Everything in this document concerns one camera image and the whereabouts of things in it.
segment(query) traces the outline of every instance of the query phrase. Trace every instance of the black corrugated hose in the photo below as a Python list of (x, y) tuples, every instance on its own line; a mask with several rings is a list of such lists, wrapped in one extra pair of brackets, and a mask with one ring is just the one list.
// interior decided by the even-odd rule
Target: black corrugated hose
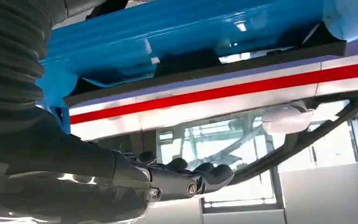
[(0, 162), (9, 164), (8, 173), (113, 176), (112, 151), (66, 135), (35, 106), (43, 97), (35, 79), (43, 76), (39, 60), (46, 56), (52, 26), (104, 1), (0, 0)]

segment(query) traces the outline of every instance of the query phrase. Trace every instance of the robotic hand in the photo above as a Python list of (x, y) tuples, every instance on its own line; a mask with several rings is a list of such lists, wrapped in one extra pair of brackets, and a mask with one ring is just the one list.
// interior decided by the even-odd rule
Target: robotic hand
[(32, 218), (34, 223), (111, 223), (142, 217), (150, 203), (216, 191), (234, 174), (227, 165), (186, 161), (142, 165), (114, 152), (112, 179), (57, 172), (10, 175), (0, 192), (0, 221)]
[(0, 222), (131, 220), (149, 203), (212, 192), (234, 176), (227, 165), (134, 161), (65, 134), (35, 107), (52, 26), (104, 2), (0, 0)]

